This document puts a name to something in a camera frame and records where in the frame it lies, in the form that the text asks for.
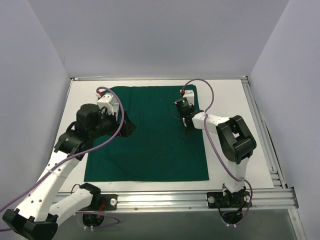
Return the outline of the dark green surgical cloth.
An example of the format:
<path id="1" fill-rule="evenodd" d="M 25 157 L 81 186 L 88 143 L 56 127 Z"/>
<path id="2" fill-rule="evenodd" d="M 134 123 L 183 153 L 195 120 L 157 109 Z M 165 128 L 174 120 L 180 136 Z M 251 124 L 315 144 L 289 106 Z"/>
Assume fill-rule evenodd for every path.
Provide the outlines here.
<path id="1" fill-rule="evenodd" d="M 194 182 L 209 179 L 203 132 L 186 130 L 174 105 L 179 86 L 116 86 L 136 130 L 94 142 L 86 182 Z"/>

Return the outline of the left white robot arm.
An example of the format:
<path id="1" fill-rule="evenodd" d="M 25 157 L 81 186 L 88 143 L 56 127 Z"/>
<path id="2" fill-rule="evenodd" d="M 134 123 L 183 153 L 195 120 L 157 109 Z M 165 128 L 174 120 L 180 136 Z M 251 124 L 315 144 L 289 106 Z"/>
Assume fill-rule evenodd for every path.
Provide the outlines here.
<path id="1" fill-rule="evenodd" d="M 101 147 L 93 147 L 93 142 L 109 136 L 105 144 L 115 137 L 128 137 L 136 126 L 128 121 L 122 103 L 118 104 L 116 112 L 109 113 L 110 107 L 97 104 L 83 104 L 76 113 L 76 120 L 72 122 L 53 148 L 51 158 L 42 172 L 40 179 L 21 196 L 24 200 L 14 209 L 3 207 L 3 221 L 15 233 L 28 240 L 51 240 L 58 227 L 68 218 L 83 208 L 95 210 L 101 203 L 101 190 L 84 183 L 71 195 L 54 203 L 60 188 L 80 163 L 85 154 Z"/>

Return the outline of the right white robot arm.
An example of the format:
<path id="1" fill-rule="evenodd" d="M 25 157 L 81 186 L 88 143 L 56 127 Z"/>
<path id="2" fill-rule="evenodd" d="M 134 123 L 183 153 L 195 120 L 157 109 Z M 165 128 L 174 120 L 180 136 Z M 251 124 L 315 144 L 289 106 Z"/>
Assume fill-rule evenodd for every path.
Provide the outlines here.
<path id="1" fill-rule="evenodd" d="M 222 185 L 222 200 L 227 206 L 234 206 L 240 201 L 239 192 L 246 187 L 246 171 L 250 157 L 257 147 L 255 138 L 240 115 L 221 117 L 196 110 L 186 97 L 174 102 L 179 118 L 188 130 L 204 130 L 227 177 Z M 210 134 L 216 134 L 224 157 L 225 164 L 219 155 Z"/>

